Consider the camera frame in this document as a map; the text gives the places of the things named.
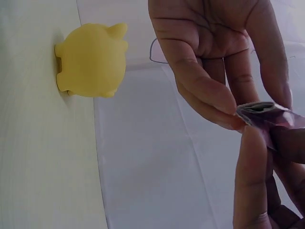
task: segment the toy ear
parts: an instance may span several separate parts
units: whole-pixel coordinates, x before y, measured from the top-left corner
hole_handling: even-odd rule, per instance
[[[122,40],[127,32],[127,24],[119,23],[107,29],[108,34],[113,38]]]

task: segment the white surface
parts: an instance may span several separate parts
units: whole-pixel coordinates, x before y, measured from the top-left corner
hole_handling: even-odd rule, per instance
[[[74,0],[0,1],[0,228],[106,229],[93,100],[58,92]]]
[[[305,47],[287,44],[295,111],[305,115]],[[255,53],[253,76],[264,91]],[[178,94],[171,69],[128,72],[112,99],[95,100],[109,229],[232,228],[240,134],[203,120]],[[283,204],[296,211],[279,184]]]

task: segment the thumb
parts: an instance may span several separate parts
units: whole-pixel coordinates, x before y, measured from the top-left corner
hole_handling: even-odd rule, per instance
[[[266,166],[265,141],[258,129],[246,126],[235,175],[235,229],[272,228],[267,214]]]

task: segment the fingernail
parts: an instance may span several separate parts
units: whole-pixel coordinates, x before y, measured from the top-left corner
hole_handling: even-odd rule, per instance
[[[233,130],[233,127],[232,127],[230,124],[222,123],[222,122],[218,122],[217,124],[218,124],[219,126],[223,127],[224,129]]]
[[[216,106],[215,108],[216,108],[217,110],[221,111],[221,112],[224,112],[224,113],[228,114],[228,115],[233,115],[233,114],[235,114],[235,111],[234,111],[234,112],[230,112],[230,111],[229,111],[227,108],[225,108],[225,107]]]
[[[238,129],[237,132],[243,134],[243,133],[244,133],[245,127],[246,127],[246,126],[243,126],[242,128]]]

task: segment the folded paper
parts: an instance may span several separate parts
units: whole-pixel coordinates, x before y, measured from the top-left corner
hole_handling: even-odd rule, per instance
[[[237,107],[237,114],[248,125],[262,131],[267,146],[275,150],[269,131],[274,126],[284,126],[289,129],[305,128],[305,117],[295,114],[273,102],[256,102]]]

